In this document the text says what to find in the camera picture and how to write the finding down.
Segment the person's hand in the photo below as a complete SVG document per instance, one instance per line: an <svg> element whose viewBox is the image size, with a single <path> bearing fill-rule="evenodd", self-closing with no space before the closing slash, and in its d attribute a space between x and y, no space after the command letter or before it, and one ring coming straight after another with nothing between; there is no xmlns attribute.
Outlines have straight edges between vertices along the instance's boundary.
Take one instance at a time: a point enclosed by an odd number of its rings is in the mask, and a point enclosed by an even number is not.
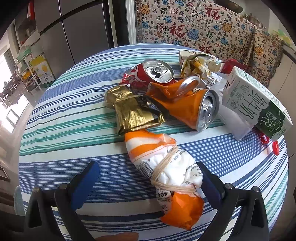
<svg viewBox="0 0 296 241"><path fill-rule="evenodd" d="M139 234L137 232L123 232L116 235L105 235L95 238L96 241L137 241Z"/></svg>

